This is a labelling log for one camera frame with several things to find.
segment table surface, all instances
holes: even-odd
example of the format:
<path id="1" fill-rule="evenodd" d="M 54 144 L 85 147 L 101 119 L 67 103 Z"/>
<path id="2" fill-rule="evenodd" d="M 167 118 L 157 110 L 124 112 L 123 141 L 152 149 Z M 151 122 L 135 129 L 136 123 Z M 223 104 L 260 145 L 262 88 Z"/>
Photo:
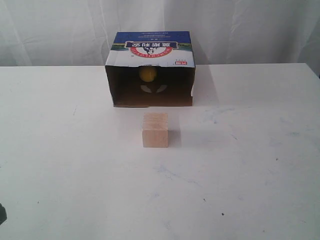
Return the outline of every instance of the table surface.
<path id="1" fill-rule="evenodd" d="M 198 65 L 194 106 L 115 108 L 103 66 L 0 67 L 2 240 L 319 240 L 320 80 Z M 143 148 L 146 112 L 169 148 Z"/>

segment open cardboard box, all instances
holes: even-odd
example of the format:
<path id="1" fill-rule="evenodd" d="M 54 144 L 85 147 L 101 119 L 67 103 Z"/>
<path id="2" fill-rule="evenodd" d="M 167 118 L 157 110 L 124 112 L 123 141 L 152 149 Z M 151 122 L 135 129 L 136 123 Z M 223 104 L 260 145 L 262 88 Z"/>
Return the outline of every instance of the open cardboard box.
<path id="1" fill-rule="evenodd" d="M 153 66 L 144 82 L 140 68 Z M 192 106 L 195 63 L 188 31 L 118 32 L 105 64 L 115 107 Z"/>

